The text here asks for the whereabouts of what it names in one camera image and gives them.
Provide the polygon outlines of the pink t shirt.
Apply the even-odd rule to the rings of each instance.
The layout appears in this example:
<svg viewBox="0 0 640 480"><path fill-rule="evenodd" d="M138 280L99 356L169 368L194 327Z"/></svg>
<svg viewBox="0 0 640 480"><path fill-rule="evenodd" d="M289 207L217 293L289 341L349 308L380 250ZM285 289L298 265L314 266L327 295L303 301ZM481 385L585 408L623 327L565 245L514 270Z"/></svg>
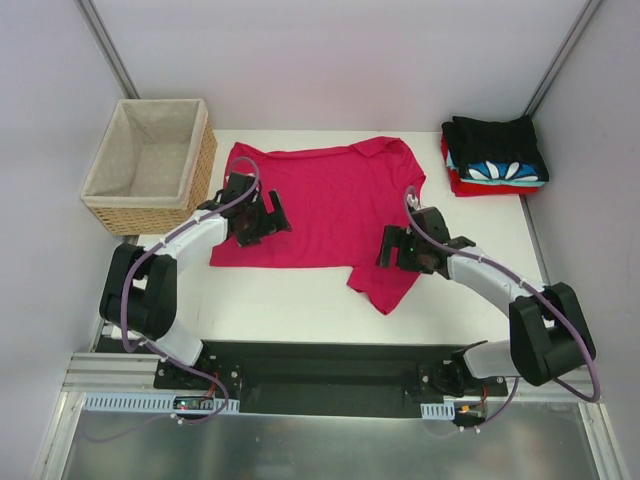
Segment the pink t shirt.
<svg viewBox="0 0 640 480"><path fill-rule="evenodd" d="M245 173L253 165L263 187L278 193L291 229L247 248L229 240L212 250L211 266L349 267L348 286L391 313L418 278L377 264L385 227L408 225L407 188L421 189L426 180L410 147L385 136L290 152L235 143L226 170Z"/></svg>

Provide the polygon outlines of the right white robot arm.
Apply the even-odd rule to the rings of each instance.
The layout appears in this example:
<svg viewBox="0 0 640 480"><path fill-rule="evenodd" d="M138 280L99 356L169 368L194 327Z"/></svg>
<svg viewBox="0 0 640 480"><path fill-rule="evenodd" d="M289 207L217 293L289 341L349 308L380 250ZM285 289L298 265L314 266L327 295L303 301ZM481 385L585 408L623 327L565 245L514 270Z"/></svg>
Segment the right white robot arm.
<svg viewBox="0 0 640 480"><path fill-rule="evenodd" d="M487 256L465 236L450 235L435 207L407 210L406 227L384 229L378 264L417 274L438 274L484 298L509 324L505 341L480 341L451 356L433 377L452 396L473 394L486 379L555 382L576 397L601 396L596 348L579 299L569 285L529 281Z"/></svg>

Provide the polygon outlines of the wicker basket with liner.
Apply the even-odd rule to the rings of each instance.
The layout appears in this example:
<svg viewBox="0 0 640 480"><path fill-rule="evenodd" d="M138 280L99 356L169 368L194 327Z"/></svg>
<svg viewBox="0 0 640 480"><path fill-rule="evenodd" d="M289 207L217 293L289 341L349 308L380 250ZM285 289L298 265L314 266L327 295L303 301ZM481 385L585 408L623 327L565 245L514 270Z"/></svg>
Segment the wicker basket with liner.
<svg viewBox="0 0 640 480"><path fill-rule="evenodd" d="M166 233L207 198L216 149L204 100L120 100L81 200L113 235Z"/></svg>

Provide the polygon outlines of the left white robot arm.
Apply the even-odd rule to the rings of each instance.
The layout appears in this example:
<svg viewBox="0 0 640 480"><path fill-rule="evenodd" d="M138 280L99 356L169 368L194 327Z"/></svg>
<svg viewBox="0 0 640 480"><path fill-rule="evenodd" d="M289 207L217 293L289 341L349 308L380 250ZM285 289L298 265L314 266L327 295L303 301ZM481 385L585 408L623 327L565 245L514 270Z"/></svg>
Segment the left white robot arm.
<svg viewBox="0 0 640 480"><path fill-rule="evenodd" d="M141 344L178 362L176 375L188 388L211 377L210 355L195 333L178 319L178 277L200 252L229 239L254 246L267 236L291 230L275 190L263 198L261 182L233 172L226 186L151 247L119 245L112 256L99 304L100 317L120 329L131 351Z"/></svg>

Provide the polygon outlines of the red t shirt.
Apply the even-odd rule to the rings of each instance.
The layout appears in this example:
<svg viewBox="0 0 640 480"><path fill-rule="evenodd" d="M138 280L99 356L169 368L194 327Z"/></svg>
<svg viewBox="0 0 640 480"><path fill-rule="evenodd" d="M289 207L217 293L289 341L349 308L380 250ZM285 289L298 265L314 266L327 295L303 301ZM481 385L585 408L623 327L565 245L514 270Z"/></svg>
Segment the red t shirt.
<svg viewBox="0 0 640 480"><path fill-rule="evenodd" d="M449 185L456 197L479 197L488 195L528 195L536 193L541 185L525 185L505 181L467 181L461 179L452 163L446 138L441 137L441 154L445 163Z"/></svg>

